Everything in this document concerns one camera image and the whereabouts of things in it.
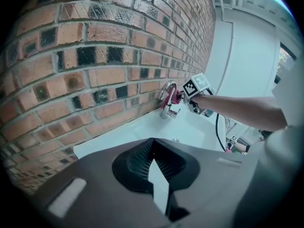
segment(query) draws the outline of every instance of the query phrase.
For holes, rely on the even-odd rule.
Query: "human arm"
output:
[[[192,101],[201,109],[210,109],[257,129],[274,132],[287,126],[283,112],[273,97],[196,95]]]

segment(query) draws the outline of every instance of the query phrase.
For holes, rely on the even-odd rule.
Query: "ceiling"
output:
[[[214,0],[214,2],[216,6],[220,6],[220,0]],[[298,47],[303,48],[302,33],[296,21],[288,11],[274,0],[223,0],[223,3],[224,7],[233,7],[252,13],[278,26]]]

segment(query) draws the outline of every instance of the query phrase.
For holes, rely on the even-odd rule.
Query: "white wall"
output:
[[[236,9],[217,20],[206,78],[218,95],[268,95],[273,88],[280,41],[276,28],[265,20]]]

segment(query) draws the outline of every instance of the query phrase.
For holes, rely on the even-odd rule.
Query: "faucet handle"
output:
[[[170,117],[172,117],[172,118],[176,118],[177,114],[178,114],[180,111],[181,111],[180,109],[179,109],[178,112],[169,109],[168,112],[167,112],[167,114],[168,114]]]

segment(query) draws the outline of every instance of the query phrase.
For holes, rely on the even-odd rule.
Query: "sink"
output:
[[[151,137],[174,140],[202,149],[223,151],[215,134],[215,113],[211,117],[197,115],[190,112],[184,103],[173,105],[171,109],[180,110],[175,119],[170,117],[162,119],[161,109],[156,109],[97,138],[75,146],[74,153],[80,159],[96,151]],[[225,120],[221,115],[218,119],[218,135],[221,142],[225,144]]]

